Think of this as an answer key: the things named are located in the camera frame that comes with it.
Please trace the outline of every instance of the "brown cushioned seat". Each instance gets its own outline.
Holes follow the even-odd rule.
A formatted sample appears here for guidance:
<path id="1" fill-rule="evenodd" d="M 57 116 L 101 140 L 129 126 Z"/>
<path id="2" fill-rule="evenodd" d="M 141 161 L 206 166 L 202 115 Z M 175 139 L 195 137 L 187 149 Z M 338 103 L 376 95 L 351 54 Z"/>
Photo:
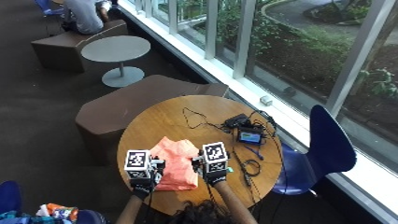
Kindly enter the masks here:
<path id="1" fill-rule="evenodd" d="M 223 96 L 227 89 L 223 84 L 195 84 L 153 75 L 83 104 L 75 125 L 98 164 L 115 164 L 123 130 L 147 107 L 182 95 Z"/>
<path id="2" fill-rule="evenodd" d="M 125 21 L 115 20 L 106 22 L 101 32 L 95 35 L 78 35 L 74 32 L 65 32 L 34 40 L 30 45 L 45 68 L 82 73 L 89 65 L 89 60 L 81 55 L 85 45 L 97 39 L 126 34 Z"/>

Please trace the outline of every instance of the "electronic device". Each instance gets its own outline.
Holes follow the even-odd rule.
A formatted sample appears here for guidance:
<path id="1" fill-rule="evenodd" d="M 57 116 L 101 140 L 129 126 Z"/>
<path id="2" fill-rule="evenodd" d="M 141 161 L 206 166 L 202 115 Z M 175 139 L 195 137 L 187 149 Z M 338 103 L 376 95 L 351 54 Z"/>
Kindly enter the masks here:
<path id="1" fill-rule="evenodd" d="M 191 159 L 193 169 L 203 178 L 226 175 L 228 158 L 222 142 L 202 145 L 198 156 Z"/>
<path id="2" fill-rule="evenodd" d="M 251 125 L 248 127 L 236 127 L 236 140 L 240 143 L 260 145 L 263 138 L 263 128 L 260 125 Z"/>
<path id="3" fill-rule="evenodd" d="M 150 150 L 127 150 L 125 156 L 123 170 L 126 172 L 130 185 L 147 185 L 161 180 L 165 161 L 158 157 L 151 159 Z"/>
<path id="4" fill-rule="evenodd" d="M 239 114 L 239 115 L 235 115 L 234 117 L 226 119 L 223 121 L 222 126 L 232 129 L 232 128 L 238 127 L 239 125 L 247 124 L 247 122 L 250 123 L 247 116 L 244 114 Z"/>

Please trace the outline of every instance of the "gray table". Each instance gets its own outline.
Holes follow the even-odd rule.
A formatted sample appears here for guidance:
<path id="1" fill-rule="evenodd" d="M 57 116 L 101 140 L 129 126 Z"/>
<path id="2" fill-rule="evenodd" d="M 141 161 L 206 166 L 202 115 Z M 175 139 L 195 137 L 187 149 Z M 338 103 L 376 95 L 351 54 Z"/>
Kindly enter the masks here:
<path id="1" fill-rule="evenodd" d="M 102 82 L 109 87 L 125 87 L 143 77 L 143 71 L 137 67 L 123 66 L 123 62 L 139 58 L 150 50 L 147 40 L 118 35 L 98 39 L 85 45 L 82 56 L 97 63 L 118 63 L 119 67 L 107 71 Z"/>

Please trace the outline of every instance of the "window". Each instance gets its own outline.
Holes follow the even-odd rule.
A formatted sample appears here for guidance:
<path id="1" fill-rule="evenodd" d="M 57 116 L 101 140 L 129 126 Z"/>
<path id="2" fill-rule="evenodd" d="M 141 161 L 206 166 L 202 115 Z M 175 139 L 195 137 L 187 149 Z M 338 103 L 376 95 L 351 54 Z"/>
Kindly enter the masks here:
<path id="1" fill-rule="evenodd" d="M 240 1 L 218 1 L 215 58 L 234 66 Z"/>
<path id="2" fill-rule="evenodd" d="M 398 38 L 392 10 L 339 112 L 350 139 L 398 174 Z"/>
<path id="3" fill-rule="evenodd" d="M 306 114 L 327 101 L 370 8 L 343 2 L 256 1 L 244 75 Z"/>
<path id="4" fill-rule="evenodd" d="M 165 25 L 169 24 L 169 1 L 167 0 L 154 0 L 151 3 L 151 16 L 161 21 Z"/>
<path id="5" fill-rule="evenodd" d="M 199 48 L 205 45 L 206 1 L 178 0 L 178 33 Z"/>

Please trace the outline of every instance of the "power adapter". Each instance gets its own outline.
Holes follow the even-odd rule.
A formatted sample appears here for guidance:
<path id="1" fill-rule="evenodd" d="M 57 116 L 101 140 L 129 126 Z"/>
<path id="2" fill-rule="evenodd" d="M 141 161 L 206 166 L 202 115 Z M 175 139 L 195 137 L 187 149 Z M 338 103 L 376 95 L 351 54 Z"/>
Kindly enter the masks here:
<path id="1" fill-rule="evenodd" d="M 226 119 L 223 121 L 222 125 L 223 125 L 223 127 L 232 129 L 240 125 L 244 125 L 247 122 L 250 122 L 247 116 L 244 114 L 239 114 L 239 115 L 235 115 L 234 117 Z"/>

